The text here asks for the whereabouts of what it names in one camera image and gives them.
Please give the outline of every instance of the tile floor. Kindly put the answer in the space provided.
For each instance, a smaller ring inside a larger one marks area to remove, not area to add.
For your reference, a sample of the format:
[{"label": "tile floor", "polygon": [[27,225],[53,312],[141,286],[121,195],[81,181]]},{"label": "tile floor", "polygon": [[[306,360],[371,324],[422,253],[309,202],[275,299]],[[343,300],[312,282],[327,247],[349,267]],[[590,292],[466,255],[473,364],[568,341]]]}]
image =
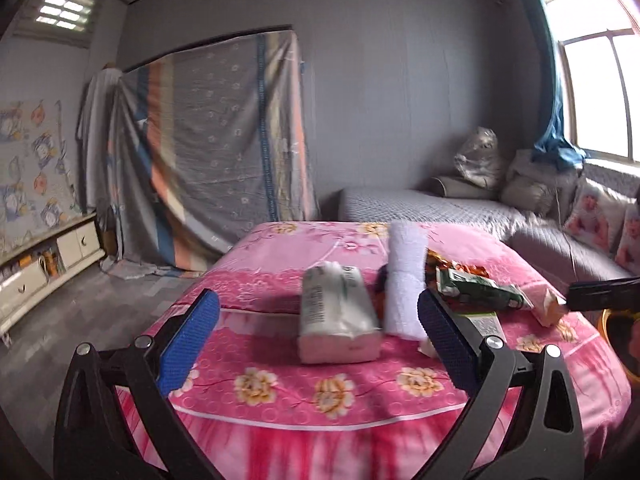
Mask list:
[{"label": "tile floor", "polygon": [[121,280],[91,266],[22,318],[0,344],[0,406],[46,471],[53,462],[58,400],[74,349],[126,346],[194,280],[145,276]]}]

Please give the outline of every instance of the gray sofa bed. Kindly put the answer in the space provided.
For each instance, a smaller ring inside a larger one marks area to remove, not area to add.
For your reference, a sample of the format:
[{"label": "gray sofa bed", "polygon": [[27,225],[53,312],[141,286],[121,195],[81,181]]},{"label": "gray sofa bed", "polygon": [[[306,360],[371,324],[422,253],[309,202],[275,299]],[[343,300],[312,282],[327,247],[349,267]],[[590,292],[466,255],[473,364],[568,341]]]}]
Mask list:
[{"label": "gray sofa bed", "polygon": [[[583,174],[626,196],[636,196],[640,177],[621,174],[595,162]],[[414,190],[348,187],[342,190],[338,219],[345,222],[418,222],[468,224],[489,232],[512,247],[555,288],[565,293],[578,281],[613,280],[628,270],[565,234],[554,219],[543,219],[492,200],[441,198]]]}]

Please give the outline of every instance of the silver screw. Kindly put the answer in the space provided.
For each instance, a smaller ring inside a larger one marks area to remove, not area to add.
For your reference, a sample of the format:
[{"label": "silver screw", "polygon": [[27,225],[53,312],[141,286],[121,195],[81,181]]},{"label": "silver screw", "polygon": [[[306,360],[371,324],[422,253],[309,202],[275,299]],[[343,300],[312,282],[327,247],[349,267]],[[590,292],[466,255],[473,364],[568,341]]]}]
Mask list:
[{"label": "silver screw", "polygon": [[502,339],[500,339],[498,336],[495,335],[491,335],[486,339],[486,344],[487,346],[490,346],[491,348],[495,348],[496,350],[498,348],[502,348],[502,346],[504,345],[504,343],[502,342]]},{"label": "silver screw", "polygon": [[91,345],[89,345],[89,343],[80,343],[78,348],[76,348],[76,354],[87,355],[89,350],[91,350]]},{"label": "silver screw", "polygon": [[548,353],[551,357],[560,357],[560,354],[562,352],[556,345],[547,345],[546,353]]},{"label": "silver screw", "polygon": [[141,335],[135,339],[133,344],[136,348],[149,348],[153,340],[148,335]]}]

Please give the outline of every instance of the pillow with printed person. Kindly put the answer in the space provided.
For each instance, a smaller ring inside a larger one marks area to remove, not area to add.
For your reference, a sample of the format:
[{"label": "pillow with printed person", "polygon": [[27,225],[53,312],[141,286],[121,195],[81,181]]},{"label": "pillow with printed person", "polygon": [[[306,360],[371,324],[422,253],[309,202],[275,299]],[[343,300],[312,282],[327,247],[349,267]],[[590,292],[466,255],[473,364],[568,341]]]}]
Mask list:
[{"label": "pillow with printed person", "polygon": [[636,204],[626,207],[625,225],[616,253],[616,263],[640,275],[640,211]]},{"label": "pillow with printed person", "polygon": [[584,178],[578,186],[574,209],[564,228],[574,238],[610,253],[620,232],[625,207],[631,201],[629,197]]}]

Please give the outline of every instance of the floral tablecloth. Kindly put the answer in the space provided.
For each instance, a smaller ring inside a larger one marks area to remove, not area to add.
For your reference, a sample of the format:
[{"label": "floral tablecloth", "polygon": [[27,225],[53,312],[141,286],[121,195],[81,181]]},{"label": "floral tablecloth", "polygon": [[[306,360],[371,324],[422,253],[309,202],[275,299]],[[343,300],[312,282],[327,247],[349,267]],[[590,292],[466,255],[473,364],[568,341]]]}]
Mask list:
[{"label": "floral tablecloth", "polygon": [[[545,280],[488,234],[455,224],[422,224],[430,248],[485,266],[535,302]],[[225,255],[148,331],[182,313],[204,288],[222,313],[172,405],[227,480],[411,478],[438,447],[466,403],[442,363],[415,342],[388,336],[380,358],[351,365],[301,365],[297,356],[300,286],[323,261],[357,266],[370,286],[387,260],[386,225],[341,222],[262,224]],[[581,314],[544,328],[530,312],[500,314],[512,348],[555,343],[578,396],[585,454],[601,455],[630,403],[614,353]],[[161,461],[126,390],[120,399],[144,458]],[[491,460],[517,400],[510,391],[477,464]]]}]

